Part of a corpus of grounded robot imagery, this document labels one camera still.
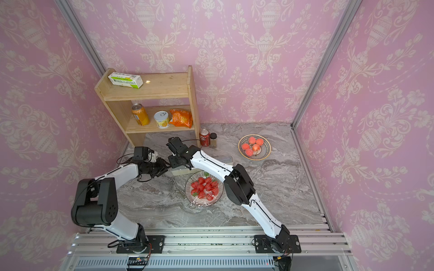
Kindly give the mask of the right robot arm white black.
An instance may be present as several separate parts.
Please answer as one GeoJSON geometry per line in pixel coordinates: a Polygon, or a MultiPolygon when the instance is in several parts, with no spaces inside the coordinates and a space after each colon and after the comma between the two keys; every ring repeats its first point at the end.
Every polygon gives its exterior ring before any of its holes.
{"type": "Polygon", "coordinates": [[[195,145],[188,147],[179,137],[170,138],[167,147],[172,152],[168,157],[171,167],[186,166],[190,169],[200,169],[221,181],[228,199],[237,206],[244,207],[256,219],[275,251],[300,251],[289,229],[264,206],[256,193],[252,179],[242,165],[226,164],[195,145]]]}

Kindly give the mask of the red soda can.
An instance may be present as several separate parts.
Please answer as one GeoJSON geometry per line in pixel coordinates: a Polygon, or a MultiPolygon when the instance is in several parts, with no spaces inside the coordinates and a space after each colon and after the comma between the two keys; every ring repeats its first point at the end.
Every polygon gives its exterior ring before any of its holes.
{"type": "Polygon", "coordinates": [[[200,143],[203,147],[210,146],[210,132],[206,128],[200,131],[200,143]]]}

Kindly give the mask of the patterned plate with peaches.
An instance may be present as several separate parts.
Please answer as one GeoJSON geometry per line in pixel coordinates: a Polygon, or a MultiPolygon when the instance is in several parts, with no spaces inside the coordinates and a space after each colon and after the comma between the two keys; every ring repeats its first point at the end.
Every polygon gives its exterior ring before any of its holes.
{"type": "Polygon", "coordinates": [[[272,147],[261,135],[250,134],[239,141],[238,150],[244,158],[260,161],[269,157],[272,147]]]}

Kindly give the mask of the small electronics board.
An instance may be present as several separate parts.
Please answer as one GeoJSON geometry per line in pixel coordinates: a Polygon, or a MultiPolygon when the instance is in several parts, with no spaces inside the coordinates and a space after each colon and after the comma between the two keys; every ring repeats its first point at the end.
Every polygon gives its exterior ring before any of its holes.
{"type": "Polygon", "coordinates": [[[128,268],[145,267],[148,265],[149,257],[129,257],[127,261],[128,268]]]}

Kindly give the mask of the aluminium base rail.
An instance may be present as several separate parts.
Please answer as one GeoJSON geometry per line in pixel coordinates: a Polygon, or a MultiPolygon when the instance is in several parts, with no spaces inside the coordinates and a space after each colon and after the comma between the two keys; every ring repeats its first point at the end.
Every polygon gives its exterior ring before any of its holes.
{"type": "Polygon", "coordinates": [[[354,271],[354,257],[342,233],[327,224],[293,225],[296,253],[272,253],[255,226],[148,229],[164,236],[160,253],[119,254],[107,245],[115,237],[101,230],[78,234],[62,264],[64,271],[354,271]],[[149,257],[128,268],[129,257],[149,257]]]}

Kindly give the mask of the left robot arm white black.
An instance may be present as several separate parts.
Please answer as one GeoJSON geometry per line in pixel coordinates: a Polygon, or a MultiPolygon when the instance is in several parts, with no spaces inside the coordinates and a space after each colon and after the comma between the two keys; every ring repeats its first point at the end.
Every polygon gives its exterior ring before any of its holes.
{"type": "Polygon", "coordinates": [[[142,176],[150,179],[166,173],[170,165],[148,147],[136,147],[134,152],[117,160],[117,168],[95,178],[78,183],[71,219],[83,228],[101,229],[115,237],[107,247],[119,254],[148,254],[162,252],[164,236],[150,236],[144,227],[126,218],[119,211],[117,190],[142,176]]]}

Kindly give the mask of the beige plastic wrap dispenser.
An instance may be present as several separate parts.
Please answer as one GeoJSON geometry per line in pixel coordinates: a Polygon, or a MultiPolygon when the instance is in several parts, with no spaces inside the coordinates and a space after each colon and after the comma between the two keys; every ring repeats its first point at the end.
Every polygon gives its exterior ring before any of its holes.
{"type": "MultiPolygon", "coordinates": [[[[230,155],[221,155],[221,156],[217,156],[215,158],[217,160],[221,161],[222,163],[226,163],[226,164],[229,164],[231,166],[234,164],[234,159],[230,155]]],[[[197,173],[199,171],[201,171],[201,169],[198,169],[198,168],[189,169],[186,166],[179,166],[177,168],[171,169],[171,173],[173,176],[194,174],[194,173],[197,173]]]]}

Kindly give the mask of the peach fruit pile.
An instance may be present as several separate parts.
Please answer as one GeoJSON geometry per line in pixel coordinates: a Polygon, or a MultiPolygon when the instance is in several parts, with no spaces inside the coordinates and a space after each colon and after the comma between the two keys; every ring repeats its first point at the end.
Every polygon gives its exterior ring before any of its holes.
{"type": "Polygon", "coordinates": [[[247,139],[246,143],[241,145],[241,149],[247,157],[253,158],[262,152],[263,146],[264,139],[251,136],[247,139]]]}

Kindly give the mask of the small brown spice jar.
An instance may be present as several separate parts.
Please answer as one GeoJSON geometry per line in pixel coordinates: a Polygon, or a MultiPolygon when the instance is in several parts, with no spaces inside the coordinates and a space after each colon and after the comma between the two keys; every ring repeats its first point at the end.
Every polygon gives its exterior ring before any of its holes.
{"type": "Polygon", "coordinates": [[[217,147],[217,134],[211,133],[210,134],[210,147],[215,149],[217,147]]]}

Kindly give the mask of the white yellow cup container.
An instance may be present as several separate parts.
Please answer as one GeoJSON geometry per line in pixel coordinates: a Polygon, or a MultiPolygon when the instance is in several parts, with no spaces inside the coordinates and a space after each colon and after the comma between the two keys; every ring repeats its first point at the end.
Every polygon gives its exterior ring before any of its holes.
{"type": "Polygon", "coordinates": [[[159,129],[166,129],[170,125],[170,116],[167,111],[158,111],[154,114],[154,120],[156,121],[159,129]]]}

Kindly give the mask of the red strawberries pile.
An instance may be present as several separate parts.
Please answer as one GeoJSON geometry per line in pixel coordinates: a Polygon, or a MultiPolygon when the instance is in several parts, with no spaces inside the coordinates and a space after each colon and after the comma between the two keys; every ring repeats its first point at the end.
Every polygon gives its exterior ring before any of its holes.
{"type": "Polygon", "coordinates": [[[199,177],[191,183],[190,195],[193,199],[205,199],[211,202],[217,199],[219,193],[219,183],[213,181],[211,177],[199,177]]]}

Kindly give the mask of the orange drink can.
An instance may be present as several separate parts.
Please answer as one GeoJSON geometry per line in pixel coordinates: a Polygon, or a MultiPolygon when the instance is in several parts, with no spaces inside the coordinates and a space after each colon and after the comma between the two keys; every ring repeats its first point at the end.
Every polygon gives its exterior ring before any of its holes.
{"type": "Polygon", "coordinates": [[[148,125],[150,123],[149,116],[145,108],[140,103],[132,105],[132,114],[137,123],[141,126],[148,125]]]}

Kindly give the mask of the wooden two-tier shelf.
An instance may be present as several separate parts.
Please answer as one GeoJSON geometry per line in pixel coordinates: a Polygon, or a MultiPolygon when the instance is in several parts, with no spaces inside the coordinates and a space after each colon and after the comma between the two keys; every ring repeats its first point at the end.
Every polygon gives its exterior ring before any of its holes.
{"type": "Polygon", "coordinates": [[[143,145],[148,133],[193,131],[195,138],[199,139],[201,124],[191,65],[186,72],[142,74],[144,84],[140,89],[113,85],[108,78],[113,72],[113,68],[108,69],[94,90],[133,147],[143,145]],[[131,111],[134,102],[142,102],[150,124],[141,126],[136,122],[131,111]],[[158,111],[169,112],[172,108],[190,111],[192,127],[172,125],[166,129],[158,128],[154,114],[158,111]]]}

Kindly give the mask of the orange snack bag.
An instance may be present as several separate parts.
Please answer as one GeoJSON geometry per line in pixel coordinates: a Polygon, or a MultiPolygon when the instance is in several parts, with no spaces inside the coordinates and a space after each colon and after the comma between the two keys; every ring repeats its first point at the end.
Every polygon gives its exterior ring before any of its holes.
{"type": "Polygon", "coordinates": [[[172,118],[170,124],[177,127],[191,128],[193,126],[193,116],[190,111],[181,109],[171,109],[172,118]]]}

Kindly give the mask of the white green carton box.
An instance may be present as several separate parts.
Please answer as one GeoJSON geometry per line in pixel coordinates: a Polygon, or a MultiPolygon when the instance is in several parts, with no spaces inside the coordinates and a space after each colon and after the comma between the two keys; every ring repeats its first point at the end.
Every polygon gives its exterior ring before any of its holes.
{"type": "Polygon", "coordinates": [[[113,72],[108,76],[113,85],[125,86],[133,89],[140,89],[143,81],[140,75],[130,75],[113,72]]]}

